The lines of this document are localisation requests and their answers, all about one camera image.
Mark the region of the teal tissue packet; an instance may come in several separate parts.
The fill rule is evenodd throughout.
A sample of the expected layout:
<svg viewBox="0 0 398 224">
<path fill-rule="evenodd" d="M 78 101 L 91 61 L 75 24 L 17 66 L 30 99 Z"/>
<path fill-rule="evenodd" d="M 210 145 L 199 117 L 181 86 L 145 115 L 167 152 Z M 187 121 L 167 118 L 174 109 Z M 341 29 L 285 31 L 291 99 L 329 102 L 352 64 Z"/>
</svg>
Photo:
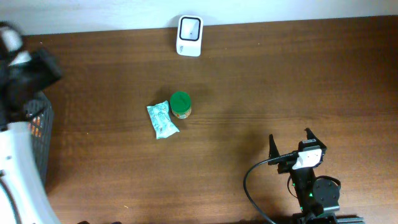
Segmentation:
<svg viewBox="0 0 398 224">
<path fill-rule="evenodd" d="M 147 112 L 150 116 L 156 139 L 165 139 L 180 132 L 170 119 L 169 109 L 168 101 L 147 106 Z"/>
</svg>

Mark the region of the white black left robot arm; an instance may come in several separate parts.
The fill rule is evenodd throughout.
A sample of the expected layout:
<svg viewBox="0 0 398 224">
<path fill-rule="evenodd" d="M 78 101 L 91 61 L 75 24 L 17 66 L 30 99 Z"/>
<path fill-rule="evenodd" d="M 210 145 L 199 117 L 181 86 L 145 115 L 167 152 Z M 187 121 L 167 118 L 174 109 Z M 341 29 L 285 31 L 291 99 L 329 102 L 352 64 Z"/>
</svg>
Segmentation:
<svg viewBox="0 0 398 224">
<path fill-rule="evenodd" d="M 45 192 L 53 120 L 43 91 L 62 78 L 56 59 L 29 53 L 1 22 L 1 223 L 59 223 Z"/>
</svg>

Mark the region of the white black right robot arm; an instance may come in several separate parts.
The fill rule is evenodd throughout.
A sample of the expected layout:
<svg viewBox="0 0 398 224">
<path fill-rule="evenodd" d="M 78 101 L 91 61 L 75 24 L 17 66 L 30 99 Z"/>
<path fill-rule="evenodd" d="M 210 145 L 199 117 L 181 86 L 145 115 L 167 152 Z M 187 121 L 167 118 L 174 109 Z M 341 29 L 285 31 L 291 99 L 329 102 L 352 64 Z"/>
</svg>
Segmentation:
<svg viewBox="0 0 398 224">
<path fill-rule="evenodd" d="M 293 223 L 364 223 L 363 217 L 337 216 L 340 210 L 341 182 L 327 175 L 316 176 L 314 168 L 323 162 L 327 147 L 306 128 L 307 138 L 298 149 L 281 155 L 273 135 L 269 136 L 269 165 L 276 165 L 279 174 L 288 174 L 294 186 L 301 212 L 292 215 Z"/>
</svg>

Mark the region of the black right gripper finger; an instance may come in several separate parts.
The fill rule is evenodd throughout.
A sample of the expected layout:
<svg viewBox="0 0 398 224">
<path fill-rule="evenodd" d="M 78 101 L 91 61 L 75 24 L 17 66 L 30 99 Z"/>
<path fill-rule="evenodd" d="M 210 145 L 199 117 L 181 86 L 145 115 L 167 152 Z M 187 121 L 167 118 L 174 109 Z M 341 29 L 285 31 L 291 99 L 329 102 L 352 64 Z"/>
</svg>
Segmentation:
<svg viewBox="0 0 398 224">
<path fill-rule="evenodd" d="M 310 128 L 306 128 L 305 132 L 307 134 L 307 140 L 304 140 L 304 144 L 309 144 L 309 143 L 319 143 L 319 139 L 314 135 L 314 133 L 311 131 Z"/>
<path fill-rule="evenodd" d="M 274 137 L 272 134 L 269 135 L 269 158 L 273 159 L 279 157 L 279 151 L 274 141 Z"/>
</svg>

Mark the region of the green lid seasoning jar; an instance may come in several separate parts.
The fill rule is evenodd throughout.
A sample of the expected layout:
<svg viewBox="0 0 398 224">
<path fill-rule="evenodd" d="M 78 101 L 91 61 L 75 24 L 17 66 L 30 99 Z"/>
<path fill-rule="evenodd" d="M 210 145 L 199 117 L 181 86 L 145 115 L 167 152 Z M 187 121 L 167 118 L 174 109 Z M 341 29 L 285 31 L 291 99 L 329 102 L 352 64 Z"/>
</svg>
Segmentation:
<svg viewBox="0 0 398 224">
<path fill-rule="evenodd" d="M 170 107 L 176 118 L 188 118 L 192 112 L 192 101 L 190 95 L 184 91 L 175 92 L 170 97 Z"/>
</svg>

